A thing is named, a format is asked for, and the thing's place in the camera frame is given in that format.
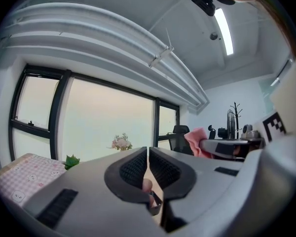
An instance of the black coat rack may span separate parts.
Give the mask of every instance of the black coat rack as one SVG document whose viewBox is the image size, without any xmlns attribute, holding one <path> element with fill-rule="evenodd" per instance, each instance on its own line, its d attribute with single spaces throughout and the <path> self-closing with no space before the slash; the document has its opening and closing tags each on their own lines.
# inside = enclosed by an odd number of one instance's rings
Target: black coat rack
<svg viewBox="0 0 296 237">
<path fill-rule="evenodd" d="M 237 129 L 235 129 L 235 131 L 237 131 L 237 139 L 239 139 L 239 131 L 242 130 L 242 128 L 239 129 L 238 118 L 241 117 L 241 116 L 239 116 L 239 114 L 241 113 L 242 109 L 240 110 L 240 112 L 238 112 L 238 111 L 237 111 L 237 107 L 238 107 L 240 104 L 236 105 L 236 102 L 234 102 L 234 104 L 235 104 L 235 106 L 230 106 L 230 107 L 232 107 L 232 108 L 235 110 L 235 113 L 234 113 L 233 111 L 231 111 L 231 112 L 232 112 L 232 114 L 234 114 L 235 117 L 236 117 Z"/>
</svg>

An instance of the pink flower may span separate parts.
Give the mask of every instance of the pink flower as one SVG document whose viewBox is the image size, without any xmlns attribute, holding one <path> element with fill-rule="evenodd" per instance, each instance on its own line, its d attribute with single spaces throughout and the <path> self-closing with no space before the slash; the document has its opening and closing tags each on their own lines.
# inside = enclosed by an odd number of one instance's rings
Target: pink flower
<svg viewBox="0 0 296 237">
<path fill-rule="evenodd" d="M 112 147 L 111 148 L 115 148 L 116 147 L 116 140 L 112 141 Z"/>
<path fill-rule="evenodd" d="M 121 147 L 126 147 L 127 142 L 124 139 L 119 139 L 117 142 L 117 145 L 121 148 Z"/>
</svg>

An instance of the window frame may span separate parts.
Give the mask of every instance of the window frame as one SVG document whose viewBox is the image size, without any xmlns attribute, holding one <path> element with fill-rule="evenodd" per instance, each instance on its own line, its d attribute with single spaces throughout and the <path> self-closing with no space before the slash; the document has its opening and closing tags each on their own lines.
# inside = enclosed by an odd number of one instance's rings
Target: window frame
<svg viewBox="0 0 296 237">
<path fill-rule="evenodd" d="M 58 79 L 58 85 L 52 100 L 52 105 L 50 109 L 48 129 L 37 127 L 34 125 L 29 125 L 15 120 L 16 111 L 20 99 L 20 94 L 24 86 L 26 77 L 40 77 L 47 79 Z M 110 87 L 116 90 L 121 90 L 127 93 L 131 93 L 140 97 L 148 98 L 154 101 L 154 116 L 153 116 L 153 146 L 158 146 L 158 141 L 167 140 L 168 136 L 159 136 L 159 111 L 160 106 L 169 108 L 176 111 L 176 125 L 180 124 L 180 107 L 178 105 L 172 104 L 168 101 L 162 100 L 158 97 L 153 97 L 151 95 L 145 94 L 143 92 L 116 84 L 114 82 L 106 81 L 103 79 L 83 75 L 80 73 L 73 73 L 71 70 L 60 70 L 54 68 L 47 68 L 41 66 L 33 66 L 27 64 L 20 75 L 20 78 L 16 84 L 14 94 L 12 97 L 10 114 L 9 114 L 9 128 L 8 128 L 8 139 L 9 139 L 9 150 L 11 160 L 14 161 L 15 152 L 13 145 L 13 128 L 19 129 L 26 133 L 36 135 L 38 137 L 43 137 L 49 139 L 50 144 L 50 157 L 51 159 L 58 160 L 58 125 L 59 125 L 59 115 L 61 110 L 61 105 L 63 102 L 66 87 L 70 78 L 76 78 L 92 83 L 96 83 L 102 86 Z"/>
<path fill-rule="evenodd" d="M 163 140 L 168 140 L 168 135 L 159 136 L 159 118 L 160 118 L 160 106 L 169 108 L 176 111 L 176 125 L 180 125 L 180 107 L 178 105 L 172 104 L 170 102 L 164 101 L 162 99 L 156 98 L 154 106 L 154 137 L 153 146 L 158 147 L 158 142 Z"/>
<path fill-rule="evenodd" d="M 50 157 L 51 159 L 58 159 L 57 152 L 57 138 L 58 138 L 58 120 L 61 108 L 61 103 L 64 97 L 65 89 L 70 78 L 70 70 L 59 70 L 47 67 L 32 66 L 27 64 L 21 73 L 21 76 L 16 84 L 14 94 L 12 97 L 10 113 L 9 113 L 9 127 L 8 127 L 8 139 L 9 139 L 9 150 L 11 160 L 15 160 L 15 152 L 13 145 L 13 128 L 24 131 L 26 133 L 49 139 L 50 145 Z M 29 125 L 16 120 L 16 112 L 20 100 L 20 95 L 24 86 L 26 77 L 38 77 L 46 79 L 57 79 L 59 80 L 55 94 L 53 96 L 48 128 L 41 128 L 34 125 Z"/>
</svg>

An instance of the fan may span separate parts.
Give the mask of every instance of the fan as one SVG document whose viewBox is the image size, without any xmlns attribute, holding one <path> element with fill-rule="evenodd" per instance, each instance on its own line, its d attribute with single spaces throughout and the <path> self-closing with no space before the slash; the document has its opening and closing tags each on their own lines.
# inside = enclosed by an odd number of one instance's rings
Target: fan
<svg viewBox="0 0 296 237">
<path fill-rule="evenodd" d="M 235 117 L 230 109 L 227 113 L 227 139 L 235 139 Z"/>
</svg>

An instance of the fluorescent light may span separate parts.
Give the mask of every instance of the fluorescent light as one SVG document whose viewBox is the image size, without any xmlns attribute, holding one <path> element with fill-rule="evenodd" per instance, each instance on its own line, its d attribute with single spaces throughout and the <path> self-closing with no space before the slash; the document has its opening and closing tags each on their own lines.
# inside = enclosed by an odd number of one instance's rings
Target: fluorescent light
<svg viewBox="0 0 296 237">
<path fill-rule="evenodd" d="M 226 53 L 227 55 L 231 55 L 233 54 L 232 41 L 231 41 L 229 27 L 222 9 L 216 10 L 215 17 L 219 25 L 219 28 L 221 29 L 221 32 L 222 32 L 223 41 L 225 42 L 225 47 L 226 47 Z"/>
<path fill-rule="evenodd" d="M 279 80 L 280 80 L 279 78 L 275 79 L 274 82 L 271 84 L 271 86 L 273 86 L 274 84 L 276 84 Z"/>
</svg>

